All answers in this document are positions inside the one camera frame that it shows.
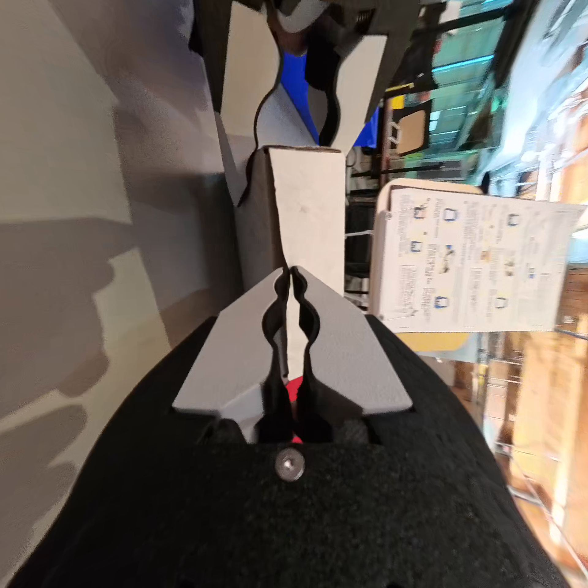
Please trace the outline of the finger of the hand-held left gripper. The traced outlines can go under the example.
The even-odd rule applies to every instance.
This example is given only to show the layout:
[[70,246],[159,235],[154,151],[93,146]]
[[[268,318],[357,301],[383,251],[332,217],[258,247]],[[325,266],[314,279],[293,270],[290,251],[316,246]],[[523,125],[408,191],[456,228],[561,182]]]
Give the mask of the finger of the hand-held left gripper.
[[249,161],[259,147],[258,120],[276,89],[282,55],[267,22],[233,1],[229,19],[220,111],[215,113],[229,195],[238,207],[249,184]]
[[366,122],[386,35],[364,35],[342,48],[318,37],[306,54],[307,101],[318,144],[350,151]]

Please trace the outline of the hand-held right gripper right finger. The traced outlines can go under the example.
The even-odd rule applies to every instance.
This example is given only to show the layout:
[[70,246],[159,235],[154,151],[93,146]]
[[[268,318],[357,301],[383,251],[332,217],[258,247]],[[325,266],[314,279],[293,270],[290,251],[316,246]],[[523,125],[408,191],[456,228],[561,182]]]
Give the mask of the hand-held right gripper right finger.
[[330,443],[348,423],[410,410],[413,402],[367,316],[302,266],[292,267],[306,337],[296,434]]

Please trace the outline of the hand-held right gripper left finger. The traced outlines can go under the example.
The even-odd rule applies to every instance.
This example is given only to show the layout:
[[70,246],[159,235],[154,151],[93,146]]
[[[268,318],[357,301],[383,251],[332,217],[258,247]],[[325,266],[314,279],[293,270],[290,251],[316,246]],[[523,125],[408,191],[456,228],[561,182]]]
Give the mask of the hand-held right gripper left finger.
[[288,440],[292,411],[283,381],[289,271],[278,268],[217,317],[172,407],[231,420],[247,443]]

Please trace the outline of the blue plastic bin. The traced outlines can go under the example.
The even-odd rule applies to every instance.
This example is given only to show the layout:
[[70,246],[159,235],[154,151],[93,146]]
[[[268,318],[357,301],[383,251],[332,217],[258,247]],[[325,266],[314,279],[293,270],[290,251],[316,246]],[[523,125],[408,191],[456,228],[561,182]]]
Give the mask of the blue plastic bin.
[[[318,142],[319,133],[312,120],[308,103],[308,83],[305,79],[306,55],[294,56],[287,53],[283,54],[283,66],[281,74],[281,84],[298,111],[305,127],[311,136]],[[354,146],[362,148],[376,148],[378,131],[379,131],[379,109],[371,117],[370,121],[365,123],[364,128],[358,135]]]

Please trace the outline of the white cardboard mailer box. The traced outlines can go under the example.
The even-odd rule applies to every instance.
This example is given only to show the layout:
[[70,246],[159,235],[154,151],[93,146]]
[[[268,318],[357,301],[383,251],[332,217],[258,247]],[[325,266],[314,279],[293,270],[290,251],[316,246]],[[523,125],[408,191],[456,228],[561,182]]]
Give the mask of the white cardboard mailer box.
[[235,209],[245,293],[227,314],[240,394],[261,392],[272,360],[278,374],[314,376],[336,389],[339,350],[350,333],[343,298],[344,160],[330,149],[266,146],[251,160],[251,178]]

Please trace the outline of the grey desk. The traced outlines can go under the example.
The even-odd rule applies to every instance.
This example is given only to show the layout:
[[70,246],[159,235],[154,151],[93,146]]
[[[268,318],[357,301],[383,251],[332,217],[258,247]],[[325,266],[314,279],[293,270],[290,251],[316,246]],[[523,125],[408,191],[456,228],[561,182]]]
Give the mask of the grey desk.
[[192,1],[1,1],[1,587],[241,290]]

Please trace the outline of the brown square panel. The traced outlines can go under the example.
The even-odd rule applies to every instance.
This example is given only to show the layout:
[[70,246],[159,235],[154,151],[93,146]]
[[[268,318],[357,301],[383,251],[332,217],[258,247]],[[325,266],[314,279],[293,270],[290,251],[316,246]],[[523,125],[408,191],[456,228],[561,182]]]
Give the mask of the brown square panel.
[[420,151],[425,143],[428,125],[428,115],[424,109],[402,117],[398,122],[396,153],[405,156]]

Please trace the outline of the printed instruction sheet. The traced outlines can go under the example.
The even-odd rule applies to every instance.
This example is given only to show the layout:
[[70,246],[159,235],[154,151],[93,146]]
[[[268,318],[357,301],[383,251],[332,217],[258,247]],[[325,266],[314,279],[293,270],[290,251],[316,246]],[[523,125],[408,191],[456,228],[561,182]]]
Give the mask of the printed instruction sheet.
[[393,180],[376,201],[370,312],[396,334],[552,331],[586,209]]

